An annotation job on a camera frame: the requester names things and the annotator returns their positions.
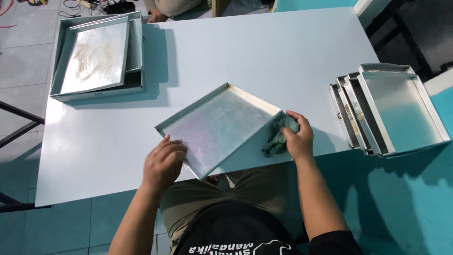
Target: white table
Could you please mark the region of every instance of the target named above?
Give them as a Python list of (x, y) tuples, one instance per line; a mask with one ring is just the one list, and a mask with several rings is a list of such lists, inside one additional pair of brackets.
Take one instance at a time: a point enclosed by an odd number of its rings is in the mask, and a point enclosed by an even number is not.
[[(145, 93), (49, 99), (36, 206), (136, 189), (154, 126), (225, 82), (304, 114), (314, 154), (348, 150), (329, 93), (340, 75), (379, 62), (353, 8), (304, 10), (143, 26)], [(261, 155), (267, 130), (214, 173), (286, 162)], [(195, 178), (183, 171), (178, 181)]]

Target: tiled floor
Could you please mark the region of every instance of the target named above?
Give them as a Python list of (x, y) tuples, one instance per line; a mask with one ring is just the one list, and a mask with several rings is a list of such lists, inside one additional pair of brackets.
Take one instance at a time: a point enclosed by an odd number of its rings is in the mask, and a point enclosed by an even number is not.
[[(3, 12), (11, 0), (3, 0)], [(39, 7), (12, 0), (0, 16), (0, 101), (45, 117), (49, 93), (51, 52), (58, 23), (79, 10), (74, 2), (48, 0)], [(136, 9), (148, 19), (142, 0)], [(266, 13), (233, 0), (224, 16)], [(80, 9), (80, 15), (98, 11)], [(211, 12), (189, 13), (181, 19), (210, 18)], [(0, 110), (0, 139), (27, 120)], [(40, 126), (0, 149), (0, 191), (21, 201), (33, 202), (44, 127)], [(1, 255), (104, 255), (135, 191), (54, 205), (51, 208), (0, 214)], [(154, 230), (151, 254), (169, 254), (169, 240), (160, 212)]]

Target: khaki pants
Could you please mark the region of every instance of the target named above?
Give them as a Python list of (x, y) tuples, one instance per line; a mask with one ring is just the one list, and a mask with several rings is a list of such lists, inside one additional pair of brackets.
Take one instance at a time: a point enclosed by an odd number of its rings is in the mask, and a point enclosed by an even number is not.
[(151, 9), (159, 9), (159, 11), (167, 16), (174, 17), (188, 10), (195, 8), (202, 0), (143, 0), (146, 10), (150, 14)]
[(171, 254), (189, 222), (202, 208), (212, 203), (226, 199), (249, 203), (271, 213), (285, 226), (287, 198), (286, 163), (247, 169), (230, 191), (197, 179), (177, 182), (160, 201), (160, 211), (171, 240)]

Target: power strip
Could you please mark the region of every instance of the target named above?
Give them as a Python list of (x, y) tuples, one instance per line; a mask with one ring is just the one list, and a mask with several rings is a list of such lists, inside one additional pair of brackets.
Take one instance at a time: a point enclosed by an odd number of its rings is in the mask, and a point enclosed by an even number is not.
[(76, 0), (76, 2), (82, 6), (85, 6), (89, 9), (94, 9), (96, 8), (96, 4), (95, 3), (88, 3), (87, 0)]

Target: black t-shirt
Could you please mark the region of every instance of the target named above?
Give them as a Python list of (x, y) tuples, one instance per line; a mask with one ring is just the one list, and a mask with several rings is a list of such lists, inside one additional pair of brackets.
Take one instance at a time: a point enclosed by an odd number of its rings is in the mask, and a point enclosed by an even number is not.
[[(301, 255), (270, 213), (238, 201), (212, 204), (189, 223), (175, 255)], [(312, 239), (309, 255), (362, 255), (350, 231)]]

